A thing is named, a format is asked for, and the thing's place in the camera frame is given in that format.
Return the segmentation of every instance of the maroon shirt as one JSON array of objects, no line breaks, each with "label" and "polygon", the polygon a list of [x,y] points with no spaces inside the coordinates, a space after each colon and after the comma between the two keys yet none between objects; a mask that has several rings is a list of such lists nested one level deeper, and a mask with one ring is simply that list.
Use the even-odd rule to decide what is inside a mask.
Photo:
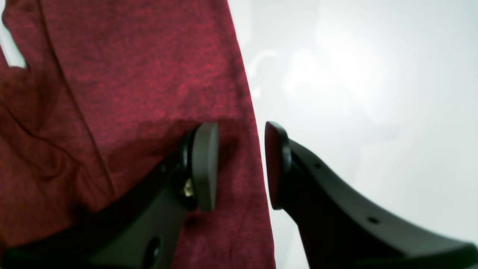
[{"label": "maroon shirt", "polygon": [[28,67],[0,59],[0,252],[108,206],[214,121],[216,210],[188,216],[173,268],[275,268],[226,0],[7,0],[3,21]]}]

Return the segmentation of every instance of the black bracket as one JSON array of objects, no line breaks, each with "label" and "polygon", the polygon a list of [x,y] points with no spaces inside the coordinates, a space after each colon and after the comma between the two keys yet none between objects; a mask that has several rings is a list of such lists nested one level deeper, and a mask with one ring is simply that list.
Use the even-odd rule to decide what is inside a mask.
[{"label": "black bracket", "polygon": [[310,268],[476,269],[472,243],[420,228],[374,204],[267,122],[269,194],[299,227]]},{"label": "black bracket", "polygon": [[214,209],[219,131],[203,123],[128,193],[49,238],[6,251],[3,269],[169,268],[186,215]]}]

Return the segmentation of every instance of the white background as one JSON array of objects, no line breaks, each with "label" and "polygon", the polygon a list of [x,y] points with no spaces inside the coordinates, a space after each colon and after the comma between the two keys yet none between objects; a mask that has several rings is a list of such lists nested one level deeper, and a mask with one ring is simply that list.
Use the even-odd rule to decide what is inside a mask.
[{"label": "white background", "polygon": [[[229,4],[262,154],[276,121],[380,206],[478,244],[478,1]],[[277,268],[308,268],[293,221],[270,213]]]}]

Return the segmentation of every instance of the red heathered cloth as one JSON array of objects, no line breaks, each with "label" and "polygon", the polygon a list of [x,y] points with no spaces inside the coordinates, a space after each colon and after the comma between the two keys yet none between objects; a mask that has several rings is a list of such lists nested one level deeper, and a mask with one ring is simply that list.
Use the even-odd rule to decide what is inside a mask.
[{"label": "red heathered cloth", "polygon": [[217,207],[188,216],[173,268],[275,268],[226,0],[7,0],[3,21],[28,67],[0,57],[0,250],[106,207],[218,121]]}]

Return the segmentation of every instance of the round hole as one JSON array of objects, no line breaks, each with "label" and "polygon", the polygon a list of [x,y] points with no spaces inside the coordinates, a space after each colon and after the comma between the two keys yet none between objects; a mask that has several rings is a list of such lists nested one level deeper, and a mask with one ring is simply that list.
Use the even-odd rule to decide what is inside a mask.
[{"label": "round hole", "polygon": [[373,223],[373,224],[380,224],[380,221],[377,218],[374,218],[374,217],[368,217],[367,220],[370,223]]},{"label": "round hole", "polygon": [[148,244],[144,253],[143,269],[150,269],[158,260],[161,254],[161,244],[158,237],[154,237]]}]

